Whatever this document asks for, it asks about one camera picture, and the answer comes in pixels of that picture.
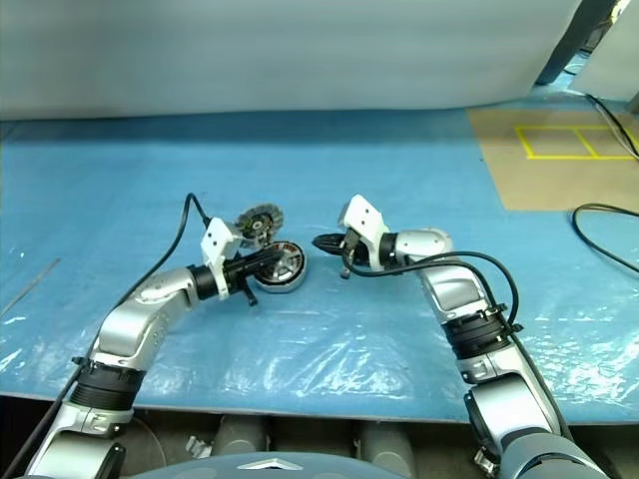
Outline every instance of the wrinkled plastic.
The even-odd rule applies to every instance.
[[[171,242],[194,191],[229,221],[278,204],[278,238],[305,248],[308,276],[290,294],[257,289],[253,308],[238,294],[203,302],[167,336],[137,404],[465,420],[467,386],[417,279],[344,281],[339,259],[311,246],[337,231],[342,205],[362,193],[394,230],[441,228],[457,247],[507,264],[520,289],[521,338],[569,421],[636,421],[637,278],[581,243],[566,214],[504,211],[479,158],[462,112],[20,125],[3,149],[0,304],[60,262],[0,318],[0,388],[58,392],[70,358]],[[636,221],[587,214],[583,224],[639,260]],[[200,263],[202,233],[190,223],[166,267]],[[508,303],[503,279],[482,269]]]

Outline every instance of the circular metal part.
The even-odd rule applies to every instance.
[[[242,234],[241,247],[263,247],[269,244],[284,223],[284,213],[271,203],[258,205],[242,213],[236,227]]]
[[[267,247],[283,251],[284,255],[255,275],[258,286],[268,292],[289,292],[302,284],[307,273],[302,248],[290,241],[276,241]]]

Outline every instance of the yellow tape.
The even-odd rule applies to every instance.
[[[589,155],[537,155],[534,153],[530,142],[526,139],[524,134],[525,130],[564,130],[572,132],[579,142],[583,145],[583,147],[588,151]],[[630,155],[599,155],[596,150],[592,147],[592,145],[586,140],[586,138],[581,133],[582,130],[609,130],[607,126],[604,125],[516,125],[514,126],[515,134],[521,143],[524,151],[526,152],[526,158],[528,160],[620,160],[620,161],[630,161],[634,160]],[[637,143],[635,138],[632,136],[630,132],[628,132],[628,136],[633,141],[633,143]]]

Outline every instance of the brown cardboard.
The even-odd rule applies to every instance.
[[[509,210],[572,210],[583,203],[639,209],[639,161],[593,112],[472,109],[468,118]],[[639,148],[639,121],[619,117]]]

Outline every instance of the white bracket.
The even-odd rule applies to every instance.
[[[383,270],[379,263],[379,243],[381,236],[388,233],[389,229],[383,223],[381,213],[362,195],[355,195],[341,212],[339,224],[355,230],[361,236],[361,242],[368,248],[370,269]]]
[[[236,255],[241,241],[242,236],[236,227],[219,218],[213,218],[200,243],[204,263],[213,273],[220,300],[229,297],[229,286],[224,278],[224,261]]]

